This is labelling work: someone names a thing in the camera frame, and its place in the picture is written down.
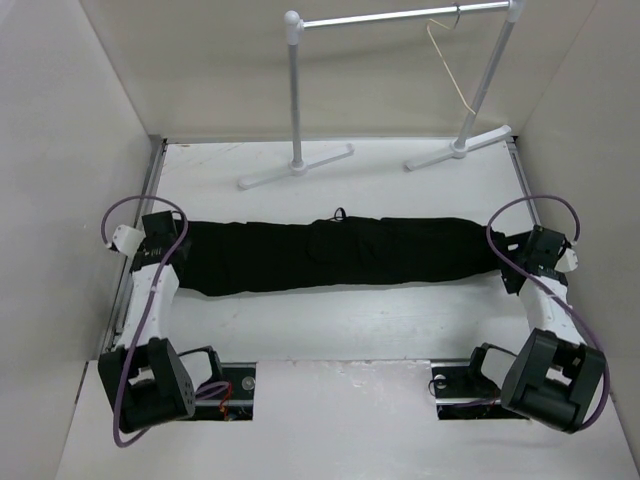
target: black bracket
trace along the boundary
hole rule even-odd
[[[599,350],[574,345],[549,331],[534,329],[502,387],[502,405],[567,433],[580,429],[606,360]],[[547,377],[561,370],[569,383]]]
[[[223,377],[233,385],[231,397],[225,399],[226,392],[207,399],[196,401],[196,411],[192,417],[185,420],[252,420],[253,401],[256,385],[255,363],[223,363]]]
[[[147,265],[160,263],[162,257],[178,239],[178,229],[173,214],[170,211],[151,213],[142,217],[145,238],[133,257],[131,271],[135,272]],[[187,237],[171,255],[169,265],[173,266],[178,279],[187,262],[191,241]]]
[[[126,355],[127,350],[119,347],[103,353],[98,359],[98,373],[112,409]],[[132,383],[143,369],[150,374]],[[148,344],[137,347],[124,388],[120,430],[131,433],[188,418],[195,408],[191,377],[169,340],[152,338]]]
[[[432,380],[428,389],[436,398],[438,419],[524,419],[502,408],[498,399],[499,387],[488,378],[476,374],[473,358],[431,361]]]
[[[567,285],[564,273],[557,272],[555,266],[562,258],[569,242],[564,234],[535,225],[531,232],[506,237],[499,242],[499,248],[512,262],[526,272],[548,277]],[[507,293],[519,293],[525,278],[504,262],[500,262],[502,281]]]

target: white floor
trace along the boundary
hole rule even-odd
[[[455,216],[481,224],[522,195],[504,142],[412,173],[403,170],[405,160],[445,141],[353,143],[353,157],[248,191],[236,187],[238,177],[286,165],[290,143],[172,145],[158,195],[182,206],[189,218],[217,222],[310,223],[344,207],[358,216]],[[305,142],[304,151],[334,144]],[[506,212],[496,226],[507,233],[530,229],[526,206]],[[484,341],[518,350],[527,336],[522,307],[497,274],[451,284],[213,299],[180,291],[170,334],[178,350],[211,344],[223,361],[460,357]]]
[[[172,146],[159,195],[194,219],[299,223],[337,207],[483,223],[521,195],[504,143],[415,173],[403,172],[402,162],[441,142],[354,143],[353,158],[246,192],[236,189],[237,177],[286,162],[287,144]],[[497,226],[515,233],[531,220],[522,206]],[[468,356],[483,341],[517,350],[527,336],[517,298],[496,275],[224,299],[182,292],[170,334],[178,350],[213,345],[223,361],[260,360],[254,420],[174,422],[119,450],[92,362],[57,480],[637,480],[611,402],[593,428],[576,435],[529,421],[438,421],[429,362],[335,361]],[[289,357],[295,360],[265,361]]]

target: black garment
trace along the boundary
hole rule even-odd
[[[442,282],[499,268],[485,227],[469,220],[337,220],[189,222],[191,248],[180,287],[214,297],[320,285]]]

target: white enclosure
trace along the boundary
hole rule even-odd
[[[348,161],[245,192],[235,179],[281,162],[290,143],[172,145],[158,195],[193,220],[276,223],[328,218],[338,207],[347,215],[486,223],[522,195],[505,142],[407,173],[404,161],[447,140],[350,141],[356,153]],[[303,147],[313,153],[335,143]],[[513,234],[531,225],[521,204],[495,228]],[[528,335],[524,309],[497,272],[446,284],[223,298],[179,291],[169,333],[177,351],[212,345],[223,362],[259,362],[254,420],[162,426],[123,452],[113,444],[111,409],[92,364],[57,480],[150,471],[157,480],[185,471],[201,478],[212,463],[218,475],[238,479],[637,479],[611,402],[595,427],[577,435],[528,421],[438,421],[429,363],[406,361],[468,358],[483,342],[519,351]]]
[[[496,275],[222,299],[181,292],[178,349],[211,344],[225,361],[262,360],[251,423],[168,425],[123,452],[95,362],[78,392],[123,270],[103,248],[100,217],[143,189],[160,138],[183,143],[168,149],[159,194],[194,219],[308,223],[344,207],[484,223],[526,190],[512,143],[402,170],[445,145],[438,136],[457,134],[466,114],[423,21],[306,36],[302,134],[318,141],[305,151],[353,141],[357,153],[256,191],[235,186],[291,159],[280,143],[290,134],[285,11],[322,19],[447,3],[0,0],[0,479],[54,479],[67,433],[58,480],[638,478],[623,436],[638,459],[637,0],[529,0],[474,132],[512,126],[533,192],[567,197],[582,217],[569,299],[612,370],[612,401],[593,429],[436,421],[424,359],[467,356],[483,341],[517,350],[526,338],[522,307]],[[503,20],[433,30],[467,99]],[[572,228],[552,205],[537,208],[544,225]],[[131,223],[134,212],[112,220]],[[530,226],[524,205],[497,225]]]

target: purple cable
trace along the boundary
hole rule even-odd
[[[576,312],[566,302],[556,297],[553,291],[549,287],[547,287],[544,283],[542,283],[540,280],[538,280],[535,276],[529,274],[528,272],[520,268],[518,265],[513,263],[511,260],[509,260],[509,258],[507,258],[504,254],[502,254],[502,252],[500,252],[500,250],[498,250],[495,243],[493,243],[493,238],[491,238],[491,226],[493,225],[493,222],[495,222],[496,218],[498,218],[502,212],[504,212],[510,207],[513,207],[518,203],[527,202],[530,200],[537,200],[537,199],[555,200],[557,202],[562,203],[565,207],[569,209],[576,223],[576,232],[575,232],[573,241],[574,242],[577,241],[578,238],[580,237],[580,219],[578,218],[578,213],[568,201],[556,195],[528,195],[526,197],[518,198],[516,200],[513,200],[512,202],[507,203],[505,206],[499,208],[498,211],[493,214],[493,216],[489,219],[489,222],[487,223],[487,229],[486,229],[487,243],[489,244],[489,247],[491,247],[491,250],[493,250],[493,253],[495,253],[500,260],[502,260],[504,263],[509,265],[511,268],[513,268],[516,272],[518,272],[523,277],[531,280],[538,287],[540,287],[542,291],[544,291],[547,295],[549,295],[549,297],[553,299],[554,302],[560,305],[560,307],[565,312],[567,312],[569,316],[573,318],[575,323],[577,323],[582,328],[582,330],[587,334],[587,337],[589,337],[588,340],[591,342],[592,346],[602,352],[603,349],[602,349],[602,344],[600,343],[600,340],[598,340],[598,337],[595,334],[595,332],[591,329],[591,327],[589,327],[589,325],[587,325],[587,322],[580,316],[580,314],[578,314],[578,312]],[[602,415],[602,412],[604,411],[604,407],[607,404],[607,399],[609,398],[610,390],[611,390],[611,379],[609,374],[609,365],[608,363],[605,362],[604,374],[602,375],[602,395],[600,397],[600,401],[598,402],[598,406],[593,412],[593,415],[591,415],[591,417],[589,417],[589,419],[582,424],[582,426],[580,427],[580,430],[589,428],[591,425],[593,425],[596,422],[596,420],[598,420],[598,418],[600,418],[600,415]]]
[[[196,392],[196,400],[207,400],[208,398],[213,398],[228,389],[229,382],[220,381],[210,383],[209,385],[205,385],[198,389]]]
[[[107,246],[110,245],[107,239],[107,232],[106,232],[106,224],[107,224],[107,219],[109,218],[109,215],[111,215],[111,212],[113,212],[120,205],[126,202],[130,202],[131,200],[155,200],[155,201],[164,203],[166,205],[169,205],[180,214],[180,216],[182,217],[183,225],[182,225],[182,231],[180,232],[180,235],[176,239],[175,243],[171,245],[171,248],[169,248],[167,253],[165,253],[164,257],[162,257],[162,260],[160,260],[160,263],[158,264],[158,269],[156,270],[156,274],[153,277],[153,281],[151,282],[151,291],[149,292],[149,298],[147,299],[147,304],[144,307],[144,311],[142,312],[142,317],[140,318],[140,323],[138,324],[138,328],[136,329],[133,335],[133,339],[131,340],[131,346],[129,347],[127,356],[125,357],[124,364],[122,366],[122,375],[120,376],[120,382],[118,383],[118,390],[116,393],[116,401],[113,406],[113,440],[116,443],[116,445],[120,448],[125,448],[132,445],[140,437],[142,437],[142,435],[144,435],[149,431],[149,429],[146,428],[138,432],[134,437],[126,441],[120,438],[120,415],[122,413],[122,400],[124,398],[124,387],[127,383],[129,370],[131,369],[133,353],[135,352],[136,346],[138,345],[138,340],[140,339],[140,335],[142,334],[144,325],[145,323],[147,323],[147,318],[149,317],[149,312],[151,311],[151,305],[153,305],[153,299],[156,294],[155,287],[157,286],[158,280],[160,279],[160,274],[162,273],[162,269],[165,267],[165,265],[169,261],[169,258],[171,258],[171,255],[173,255],[173,253],[177,250],[177,248],[180,246],[182,241],[187,236],[187,231],[189,228],[189,224],[187,222],[187,216],[182,211],[182,209],[178,207],[175,203],[169,200],[165,200],[164,198],[156,197],[155,195],[132,195],[130,197],[125,197],[121,200],[118,200],[111,207],[109,207],[109,209],[105,212],[104,216],[102,217],[102,224],[100,225],[100,233],[102,234],[102,240],[104,241],[105,245]]]
[[[482,407],[484,405],[494,405],[499,398],[481,398],[467,403],[458,403],[454,407]]]

